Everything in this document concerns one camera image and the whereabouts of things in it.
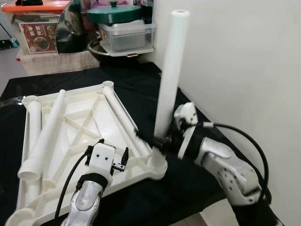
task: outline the white wall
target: white wall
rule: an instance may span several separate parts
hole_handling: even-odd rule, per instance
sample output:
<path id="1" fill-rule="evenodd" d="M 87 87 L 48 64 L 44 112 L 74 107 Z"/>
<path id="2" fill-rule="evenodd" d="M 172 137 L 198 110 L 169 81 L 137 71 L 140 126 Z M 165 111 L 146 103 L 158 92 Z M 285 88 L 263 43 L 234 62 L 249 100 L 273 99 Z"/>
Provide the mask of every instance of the white wall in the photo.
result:
<path id="1" fill-rule="evenodd" d="M 272 208 L 287 226 L 301 222 L 300 5 L 298 0 L 155 0 L 162 68 L 169 13 L 188 9 L 191 24 L 181 89 L 211 120 L 258 141 L 269 162 Z M 256 151 L 225 131 L 263 172 Z"/>

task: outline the clear plastic container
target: clear plastic container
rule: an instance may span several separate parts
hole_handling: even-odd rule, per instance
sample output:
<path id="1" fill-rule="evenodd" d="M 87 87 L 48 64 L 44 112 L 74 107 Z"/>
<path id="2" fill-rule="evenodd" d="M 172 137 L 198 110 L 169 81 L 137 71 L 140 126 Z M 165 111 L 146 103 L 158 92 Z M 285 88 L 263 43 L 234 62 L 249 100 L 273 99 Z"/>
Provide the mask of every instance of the clear plastic container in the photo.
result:
<path id="1" fill-rule="evenodd" d="M 3 4 L 1 10 L 15 32 L 23 53 L 56 52 L 55 30 L 68 0 L 43 1 L 39 6 Z"/>
<path id="2" fill-rule="evenodd" d="M 112 26 L 99 24 L 100 45 L 113 57 L 153 52 L 156 25 L 141 24 L 139 21 Z"/>

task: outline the green pot lid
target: green pot lid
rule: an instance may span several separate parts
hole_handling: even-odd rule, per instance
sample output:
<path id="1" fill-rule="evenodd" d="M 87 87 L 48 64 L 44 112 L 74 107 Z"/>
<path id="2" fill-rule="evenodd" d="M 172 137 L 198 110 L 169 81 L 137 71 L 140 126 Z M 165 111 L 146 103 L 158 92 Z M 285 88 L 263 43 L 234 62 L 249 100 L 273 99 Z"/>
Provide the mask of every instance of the green pot lid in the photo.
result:
<path id="1" fill-rule="evenodd" d="M 117 1 L 110 1 L 110 4 L 110 6 L 96 7 L 88 10 L 88 21 L 95 24 L 117 24 L 142 18 L 139 6 L 117 5 Z"/>

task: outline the black tablecloth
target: black tablecloth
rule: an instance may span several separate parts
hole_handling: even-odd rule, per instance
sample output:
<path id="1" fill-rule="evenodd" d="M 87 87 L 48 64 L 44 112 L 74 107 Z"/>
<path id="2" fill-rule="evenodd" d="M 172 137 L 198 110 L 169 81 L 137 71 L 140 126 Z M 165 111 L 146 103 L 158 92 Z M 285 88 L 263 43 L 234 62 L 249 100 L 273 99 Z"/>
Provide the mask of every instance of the black tablecloth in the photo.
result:
<path id="1" fill-rule="evenodd" d="M 60 89 L 77 89 L 111 80 L 139 130 L 151 136 L 159 74 L 160 70 L 153 63 L 146 63 L 120 67 L 106 65 L 80 72 L 17 78 L 9 80 L 0 100 L 22 95 L 45 95 Z M 186 102 L 189 99 L 178 89 L 175 107 Z M 4 187 L 0 194 L 0 225 L 4 225 L 16 208 L 25 112 L 21 105 L 0 108 L 0 181 Z M 198 118 L 199 121 L 208 120 L 200 111 Z M 218 130 L 198 129 L 197 133 L 226 143 L 238 157 L 246 160 Z M 167 154 L 166 159 L 168 169 L 162 180 L 147 179 L 104 197 L 94 225 L 169 225 L 225 197 L 215 178 L 203 168 L 189 160 L 181 161 L 172 154 Z"/>

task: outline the white pvc pipe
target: white pvc pipe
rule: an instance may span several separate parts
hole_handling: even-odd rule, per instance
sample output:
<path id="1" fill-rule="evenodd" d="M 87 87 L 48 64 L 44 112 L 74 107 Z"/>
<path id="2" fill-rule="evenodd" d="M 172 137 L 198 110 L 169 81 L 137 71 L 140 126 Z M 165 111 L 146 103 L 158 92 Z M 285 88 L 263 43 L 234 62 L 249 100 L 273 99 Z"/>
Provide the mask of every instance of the white pvc pipe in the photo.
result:
<path id="1" fill-rule="evenodd" d="M 43 171 L 44 158 L 48 151 L 49 142 L 52 136 L 52 132 L 55 128 L 57 119 L 61 113 L 61 109 L 64 102 L 65 90 L 60 90 L 52 110 L 47 118 L 43 129 L 34 145 L 32 151 L 30 151 L 29 157 L 25 160 L 18 172 L 18 177 L 25 181 L 38 180 L 41 177 Z"/>
<path id="2" fill-rule="evenodd" d="M 29 112 L 29 150 L 31 151 L 42 129 L 42 104 L 32 101 L 27 109 Z"/>
<path id="3" fill-rule="evenodd" d="M 154 136 L 164 138 L 174 113 L 174 102 L 180 78 L 181 62 L 185 47 L 190 12 L 171 12 L 171 26 L 165 52 L 160 91 L 157 106 Z M 153 148 L 151 163 L 154 167 L 163 165 L 165 157 Z"/>
<path id="4" fill-rule="evenodd" d="M 29 112 L 29 155 L 33 150 L 39 134 L 42 129 L 42 104 L 38 101 L 32 101 L 28 104 Z M 31 203 L 41 193 L 41 179 L 28 181 L 28 203 Z"/>
<path id="5" fill-rule="evenodd" d="M 150 155 L 150 152 L 147 149 L 146 144 L 141 139 L 139 139 L 139 137 L 136 135 L 135 128 L 131 123 L 130 119 L 128 118 L 128 116 L 126 115 L 126 113 L 124 112 L 123 108 L 119 104 L 118 100 L 116 99 L 113 89 L 110 86 L 103 87 L 103 94 L 107 99 L 107 101 L 109 102 L 117 118 L 121 122 L 122 126 L 126 130 L 127 134 L 131 138 L 136 149 L 139 151 L 140 155 L 141 156 Z"/>

